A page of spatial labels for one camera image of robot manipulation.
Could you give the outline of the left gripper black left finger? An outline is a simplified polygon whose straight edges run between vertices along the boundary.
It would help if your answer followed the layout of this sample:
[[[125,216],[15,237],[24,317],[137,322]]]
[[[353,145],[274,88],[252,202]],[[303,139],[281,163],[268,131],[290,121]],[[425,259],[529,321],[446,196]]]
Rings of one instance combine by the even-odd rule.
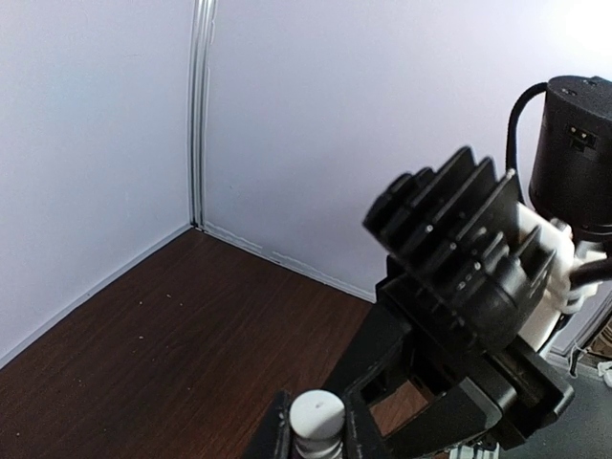
[[[289,423],[291,393],[280,390],[251,437],[246,448],[248,459],[287,459],[291,456],[292,430]]]

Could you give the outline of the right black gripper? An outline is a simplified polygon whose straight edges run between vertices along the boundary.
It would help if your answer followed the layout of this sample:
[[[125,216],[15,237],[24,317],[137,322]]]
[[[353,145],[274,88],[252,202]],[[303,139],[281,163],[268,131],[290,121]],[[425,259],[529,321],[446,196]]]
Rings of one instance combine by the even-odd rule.
[[[340,397],[389,397],[409,380],[427,398],[382,435],[389,458],[422,458],[448,447],[517,448],[554,424],[574,390],[522,338],[498,352],[467,349],[455,317],[406,277],[385,279],[322,388]]]

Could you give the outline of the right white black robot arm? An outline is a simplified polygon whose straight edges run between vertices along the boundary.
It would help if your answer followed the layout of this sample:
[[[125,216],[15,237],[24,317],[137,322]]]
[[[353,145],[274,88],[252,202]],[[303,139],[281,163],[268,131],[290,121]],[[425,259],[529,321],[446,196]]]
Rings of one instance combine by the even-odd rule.
[[[572,402],[542,350],[611,276],[610,82],[528,88],[505,164],[497,175],[462,147],[368,210],[386,275],[324,385],[347,409],[345,457],[511,449]]]

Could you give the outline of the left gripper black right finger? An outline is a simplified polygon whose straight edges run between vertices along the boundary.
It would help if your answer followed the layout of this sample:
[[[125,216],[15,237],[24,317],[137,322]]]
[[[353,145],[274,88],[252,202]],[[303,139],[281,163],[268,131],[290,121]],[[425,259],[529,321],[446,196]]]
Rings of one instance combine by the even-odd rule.
[[[343,449],[350,459],[389,458],[380,430],[361,396],[347,396]]]

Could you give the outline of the white nail polish cap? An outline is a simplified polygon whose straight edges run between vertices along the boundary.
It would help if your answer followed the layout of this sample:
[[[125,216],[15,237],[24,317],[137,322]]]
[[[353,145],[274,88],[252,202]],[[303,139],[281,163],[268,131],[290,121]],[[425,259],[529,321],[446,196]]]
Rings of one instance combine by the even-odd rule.
[[[289,423],[292,458],[343,456],[345,405],[336,394],[321,389],[301,393],[290,406]]]

